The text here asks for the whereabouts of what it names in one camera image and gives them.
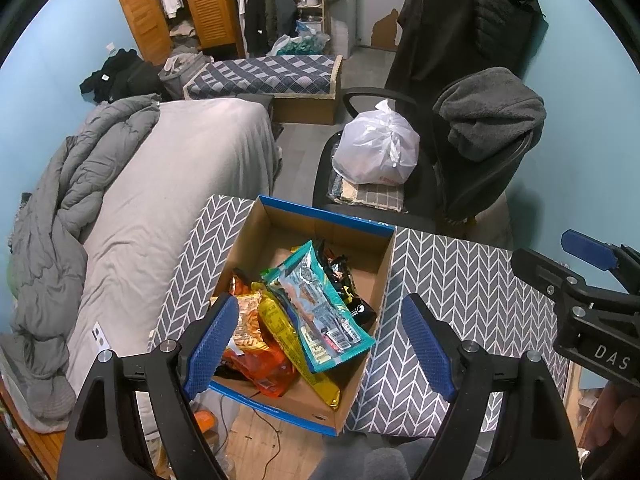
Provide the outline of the small orange striped snack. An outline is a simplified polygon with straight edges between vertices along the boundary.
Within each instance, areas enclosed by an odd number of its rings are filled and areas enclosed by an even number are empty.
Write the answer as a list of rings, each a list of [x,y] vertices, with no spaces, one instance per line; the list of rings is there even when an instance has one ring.
[[[252,292],[235,299],[239,304],[239,321],[232,336],[235,348],[241,353],[265,351],[268,346],[262,336],[258,312],[262,296],[259,292]]]

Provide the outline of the red transparent snack bag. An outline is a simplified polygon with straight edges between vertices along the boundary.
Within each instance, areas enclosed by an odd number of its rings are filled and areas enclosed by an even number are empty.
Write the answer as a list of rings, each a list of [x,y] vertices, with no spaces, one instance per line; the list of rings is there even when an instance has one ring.
[[[298,371],[280,346],[268,336],[241,339],[233,336],[224,360],[270,398],[280,398],[296,381]]]

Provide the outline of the teal silver snack bag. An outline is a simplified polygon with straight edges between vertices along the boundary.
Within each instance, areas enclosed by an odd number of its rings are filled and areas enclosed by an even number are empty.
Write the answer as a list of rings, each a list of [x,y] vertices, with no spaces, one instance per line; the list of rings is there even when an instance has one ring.
[[[307,242],[262,276],[292,322],[314,373],[324,373],[374,345],[352,318]]]

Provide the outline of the long gold snack pack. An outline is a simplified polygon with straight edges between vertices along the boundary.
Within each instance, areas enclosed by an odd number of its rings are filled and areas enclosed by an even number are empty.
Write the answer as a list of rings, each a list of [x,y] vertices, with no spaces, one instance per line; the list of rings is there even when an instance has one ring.
[[[266,286],[253,282],[250,287],[253,292],[260,293],[258,315],[266,330],[273,336],[283,353],[299,372],[300,377],[311,386],[311,389],[317,393],[324,404],[336,411],[340,406],[341,389],[326,373],[314,373],[310,369],[302,343],[292,322],[273,294],[268,292]]]

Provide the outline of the orange octopus chip bag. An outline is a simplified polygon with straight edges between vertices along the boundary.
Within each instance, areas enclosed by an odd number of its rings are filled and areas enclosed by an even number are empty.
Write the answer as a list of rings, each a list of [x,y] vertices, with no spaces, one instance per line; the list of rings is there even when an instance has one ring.
[[[253,292],[252,282],[240,268],[232,270],[228,292],[233,296],[249,295]]]

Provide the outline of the black office chair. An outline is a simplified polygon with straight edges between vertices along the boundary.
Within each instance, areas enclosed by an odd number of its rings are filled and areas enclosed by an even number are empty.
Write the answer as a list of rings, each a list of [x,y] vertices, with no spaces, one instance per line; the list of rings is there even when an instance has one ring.
[[[537,127],[482,162],[472,162],[447,141],[447,123],[410,96],[374,87],[347,88],[342,91],[342,101],[350,117],[358,114],[352,99],[360,96],[391,100],[421,135],[418,164],[405,183],[405,210],[384,211],[338,204],[329,199],[332,152],[341,140],[340,132],[334,133],[323,148],[312,206],[418,231],[468,238],[475,217],[492,206],[506,190],[522,159],[536,146],[542,133],[542,128]]]

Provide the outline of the grey checked seat cushion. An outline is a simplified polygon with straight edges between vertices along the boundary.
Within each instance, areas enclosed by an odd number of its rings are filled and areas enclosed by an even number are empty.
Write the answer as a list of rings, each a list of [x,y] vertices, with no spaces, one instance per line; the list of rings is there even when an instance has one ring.
[[[404,212],[404,188],[380,184],[352,184],[335,172],[329,176],[326,196],[337,204]]]

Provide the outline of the grey quilted duvet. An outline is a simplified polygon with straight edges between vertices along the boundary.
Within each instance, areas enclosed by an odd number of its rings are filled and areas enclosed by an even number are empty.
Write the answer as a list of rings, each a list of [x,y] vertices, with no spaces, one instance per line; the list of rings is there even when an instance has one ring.
[[[10,238],[16,291],[1,371],[22,419],[37,431],[66,426],[76,393],[66,378],[88,256],[80,237],[108,188],[160,119],[156,94],[98,105],[68,136],[18,211]]]

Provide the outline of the white plastic bag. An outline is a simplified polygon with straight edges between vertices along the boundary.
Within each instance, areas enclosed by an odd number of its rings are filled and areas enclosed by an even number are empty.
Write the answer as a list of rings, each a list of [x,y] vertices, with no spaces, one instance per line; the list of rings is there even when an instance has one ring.
[[[419,133],[382,100],[345,125],[332,167],[352,184],[399,186],[416,168],[419,148]]]

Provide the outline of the bed with grey sheet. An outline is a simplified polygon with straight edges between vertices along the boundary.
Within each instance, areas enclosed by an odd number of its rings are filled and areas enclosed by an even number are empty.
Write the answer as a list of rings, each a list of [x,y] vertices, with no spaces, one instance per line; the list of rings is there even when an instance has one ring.
[[[213,194],[269,194],[279,154],[268,110],[240,98],[172,101],[105,193],[66,378],[80,390],[99,327],[119,356],[143,353],[198,212]]]

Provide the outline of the black hanging coats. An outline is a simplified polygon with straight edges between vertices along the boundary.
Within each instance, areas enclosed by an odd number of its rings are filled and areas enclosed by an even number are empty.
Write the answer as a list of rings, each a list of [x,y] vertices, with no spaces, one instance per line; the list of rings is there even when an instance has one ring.
[[[542,26],[538,0],[405,0],[385,88],[432,106],[448,84],[489,67],[524,74]]]

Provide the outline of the patterned low mattress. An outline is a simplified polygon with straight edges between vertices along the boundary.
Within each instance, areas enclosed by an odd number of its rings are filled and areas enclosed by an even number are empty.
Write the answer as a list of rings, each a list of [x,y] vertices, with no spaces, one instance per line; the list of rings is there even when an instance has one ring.
[[[205,64],[184,86],[187,100],[271,96],[277,122],[332,126],[341,90],[341,55],[276,55]]]

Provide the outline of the black clothes pile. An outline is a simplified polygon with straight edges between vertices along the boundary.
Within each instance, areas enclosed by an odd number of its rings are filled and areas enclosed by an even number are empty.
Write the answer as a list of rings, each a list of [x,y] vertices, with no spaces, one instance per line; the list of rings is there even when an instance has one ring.
[[[96,104],[114,102],[130,96],[166,96],[160,82],[160,66],[143,61],[134,49],[119,49],[99,70],[79,85],[80,94]]]

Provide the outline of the clothes rack with garments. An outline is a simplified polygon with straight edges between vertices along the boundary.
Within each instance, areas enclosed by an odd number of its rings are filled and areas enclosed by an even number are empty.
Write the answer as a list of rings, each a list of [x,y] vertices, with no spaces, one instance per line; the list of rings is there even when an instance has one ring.
[[[282,36],[296,36],[296,0],[235,0],[247,58],[265,56]]]

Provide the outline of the wooden louvered wardrobe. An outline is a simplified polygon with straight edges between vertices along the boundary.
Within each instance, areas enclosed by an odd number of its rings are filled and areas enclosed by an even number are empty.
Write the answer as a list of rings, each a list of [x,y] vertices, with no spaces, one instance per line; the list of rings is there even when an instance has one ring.
[[[160,65],[180,39],[205,52],[244,53],[235,0],[118,0],[140,56]]]

